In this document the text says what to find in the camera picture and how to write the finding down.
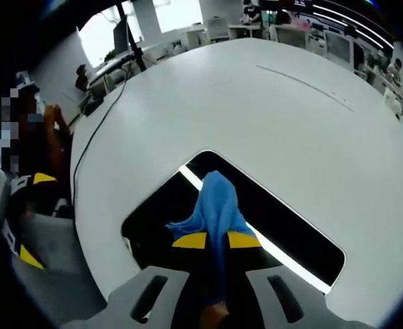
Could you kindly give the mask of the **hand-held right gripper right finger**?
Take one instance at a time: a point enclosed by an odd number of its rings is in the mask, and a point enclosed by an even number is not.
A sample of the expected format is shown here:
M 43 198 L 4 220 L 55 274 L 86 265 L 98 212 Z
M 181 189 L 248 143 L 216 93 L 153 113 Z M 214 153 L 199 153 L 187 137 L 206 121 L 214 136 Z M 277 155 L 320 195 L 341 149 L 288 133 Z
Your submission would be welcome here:
M 345 320 L 324 294 L 269 255 L 249 234 L 226 236 L 227 307 L 230 328 L 369 328 Z

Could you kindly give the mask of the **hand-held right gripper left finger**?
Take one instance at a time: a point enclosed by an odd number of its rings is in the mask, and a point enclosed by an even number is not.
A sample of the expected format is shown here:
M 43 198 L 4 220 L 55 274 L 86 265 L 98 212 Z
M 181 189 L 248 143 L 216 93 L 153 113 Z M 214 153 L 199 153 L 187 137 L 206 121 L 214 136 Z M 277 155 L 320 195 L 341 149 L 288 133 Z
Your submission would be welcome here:
M 111 292 L 107 306 L 62 328 L 199 328 L 202 299 L 187 271 L 149 266 Z

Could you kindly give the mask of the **person's right hand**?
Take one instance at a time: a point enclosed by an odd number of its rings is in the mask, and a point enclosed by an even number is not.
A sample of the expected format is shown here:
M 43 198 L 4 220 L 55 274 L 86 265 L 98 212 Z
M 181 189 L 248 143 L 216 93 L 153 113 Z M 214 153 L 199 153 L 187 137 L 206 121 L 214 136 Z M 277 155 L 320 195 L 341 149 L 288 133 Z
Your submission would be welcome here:
M 229 315 L 230 313 L 224 301 L 207 306 L 201 312 L 199 327 L 201 329 L 220 328 Z

